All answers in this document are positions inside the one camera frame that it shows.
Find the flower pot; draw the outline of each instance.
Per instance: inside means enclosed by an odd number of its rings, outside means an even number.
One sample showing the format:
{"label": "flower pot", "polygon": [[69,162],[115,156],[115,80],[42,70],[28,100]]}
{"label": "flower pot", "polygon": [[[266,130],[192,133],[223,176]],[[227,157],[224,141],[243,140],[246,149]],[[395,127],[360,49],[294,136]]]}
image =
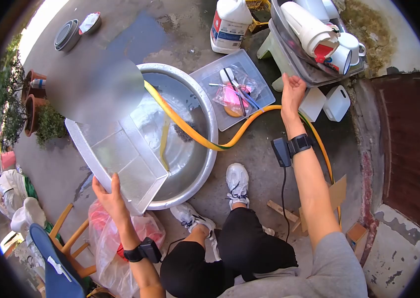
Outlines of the flower pot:
{"label": "flower pot", "polygon": [[23,102],[28,98],[28,95],[30,94],[33,94],[38,98],[45,98],[46,96],[45,89],[30,88],[30,82],[34,79],[46,80],[46,75],[35,73],[32,69],[28,71],[28,74],[25,77],[25,82],[23,84],[23,90],[21,91],[21,100]]}
{"label": "flower pot", "polygon": [[35,97],[33,94],[30,94],[27,97],[25,101],[25,107],[27,114],[31,115],[25,123],[25,134],[27,136],[30,136],[32,133],[38,130],[39,107],[45,104],[46,100],[43,98]]}

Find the hand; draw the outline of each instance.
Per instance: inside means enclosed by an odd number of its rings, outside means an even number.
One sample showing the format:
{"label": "hand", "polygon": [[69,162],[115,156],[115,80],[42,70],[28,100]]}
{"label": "hand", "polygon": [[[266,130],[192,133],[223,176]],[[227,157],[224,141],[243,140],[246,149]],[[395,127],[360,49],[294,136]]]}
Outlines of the hand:
{"label": "hand", "polygon": [[127,210],[126,204],[120,194],[120,180],[117,173],[114,173],[112,176],[111,187],[112,193],[109,194],[96,176],[92,178],[92,189],[98,197],[99,202],[107,213],[109,213],[116,227],[118,229],[125,229],[129,225],[132,225],[132,222],[130,221],[129,210]]}
{"label": "hand", "polygon": [[283,74],[283,95],[281,97],[281,118],[288,128],[295,120],[299,121],[298,108],[306,91],[306,83],[299,77],[293,75],[288,77]]}

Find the knee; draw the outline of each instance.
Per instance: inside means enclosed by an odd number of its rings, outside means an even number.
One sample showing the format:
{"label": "knee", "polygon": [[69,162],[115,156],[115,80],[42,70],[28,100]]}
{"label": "knee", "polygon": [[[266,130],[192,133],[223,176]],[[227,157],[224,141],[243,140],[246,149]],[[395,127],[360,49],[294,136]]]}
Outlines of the knee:
{"label": "knee", "polygon": [[191,297],[189,285],[194,284],[195,275],[185,268],[178,259],[168,255],[160,267],[160,283],[171,295],[178,298]]}
{"label": "knee", "polygon": [[220,257],[233,269],[242,269],[248,260],[258,254],[259,243],[258,235],[254,233],[241,232],[232,237],[223,237],[218,243]]}

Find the wooden chair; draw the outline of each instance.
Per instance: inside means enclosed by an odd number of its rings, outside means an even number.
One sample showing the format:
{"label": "wooden chair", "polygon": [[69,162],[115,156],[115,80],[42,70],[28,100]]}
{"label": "wooden chair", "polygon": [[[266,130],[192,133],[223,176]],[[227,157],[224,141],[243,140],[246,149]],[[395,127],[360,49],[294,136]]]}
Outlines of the wooden chair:
{"label": "wooden chair", "polygon": [[77,261],[76,257],[86,248],[89,246],[89,243],[84,243],[80,248],[78,248],[74,253],[71,253],[71,247],[76,242],[76,240],[81,236],[81,234],[86,230],[86,228],[89,226],[89,219],[86,219],[86,221],[74,232],[74,234],[71,236],[71,238],[62,246],[60,242],[56,239],[56,235],[58,234],[59,229],[63,225],[64,220],[68,216],[68,214],[71,211],[71,208],[73,207],[73,204],[69,204],[66,209],[64,209],[63,213],[59,216],[55,226],[51,230],[51,233],[49,233],[49,237],[53,241],[54,245],[66,256],[66,258],[69,260],[71,265],[74,267],[74,269],[77,271],[79,276],[81,278],[89,276],[96,272],[96,266],[89,266],[87,268],[82,267]]}

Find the black pants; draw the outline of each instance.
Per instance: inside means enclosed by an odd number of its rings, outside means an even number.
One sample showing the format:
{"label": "black pants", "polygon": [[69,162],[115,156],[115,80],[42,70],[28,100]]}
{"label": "black pants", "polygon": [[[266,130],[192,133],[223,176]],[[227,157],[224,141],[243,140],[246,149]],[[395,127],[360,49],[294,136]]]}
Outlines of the black pants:
{"label": "black pants", "polygon": [[240,274],[251,281],[254,273],[298,266],[293,247],[266,234],[255,212],[247,208],[230,212],[218,237],[218,249],[221,261],[206,263],[199,243],[178,243],[160,268],[164,289],[177,298],[215,298],[233,286]]}

